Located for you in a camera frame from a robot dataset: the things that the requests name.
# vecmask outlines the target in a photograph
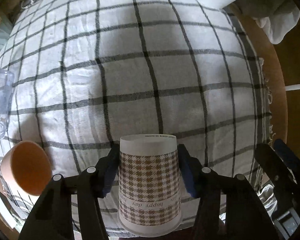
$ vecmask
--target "checkered tablecloth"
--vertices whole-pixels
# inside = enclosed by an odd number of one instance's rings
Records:
[[[232,13],[195,0],[40,0],[17,20],[0,68],[16,79],[0,161],[32,140],[54,173],[73,176],[121,136],[165,133],[219,174],[260,182],[253,151],[269,141],[268,94]],[[193,225],[198,207],[181,187],[178,229]],[[8,195],[24,213],[35,202]],[[118,223],[118,201],[116,179],[99,200],[102,216],[110,236],[132,236]]]

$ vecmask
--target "silver screw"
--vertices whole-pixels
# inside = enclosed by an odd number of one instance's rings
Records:
[[[203,173],[210,173],[211,170],[210,170],[210,168],[208,168],[208,167],[203,167],[203,168],[202,168],[202,172],[203,172]]]
[[[245,176],[243,174],[237,174],[236,177],[237,177],[238,180],[244,180],[245,179]]]
[[[56,175],[53,176],[53,180],[54,181],[58,181],[60,179],[61,179],[61,175],[60,174],[56,174]]]
[[[96,171],[95,167],[89,167],[87,168],[87,173],[94,173]]]

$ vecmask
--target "brown floor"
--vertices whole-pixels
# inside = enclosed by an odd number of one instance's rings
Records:
[[[300,20],[281,43],[274,46],[285,85],[300,84]],[[300,158],[300,90],[287,91],[287,145]]]

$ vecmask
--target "orange cup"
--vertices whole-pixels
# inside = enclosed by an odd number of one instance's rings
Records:
[[[17,143],[4,156],[1,173],[9,187],[33,196],[42,193],[52,176],[45,151],[32,141]]]

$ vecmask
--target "houndstooth patterned cup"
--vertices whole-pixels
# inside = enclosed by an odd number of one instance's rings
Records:
[[[120,140],[119,220],[140,236],[161,236],[181,219],[177,140],[172,135]]]

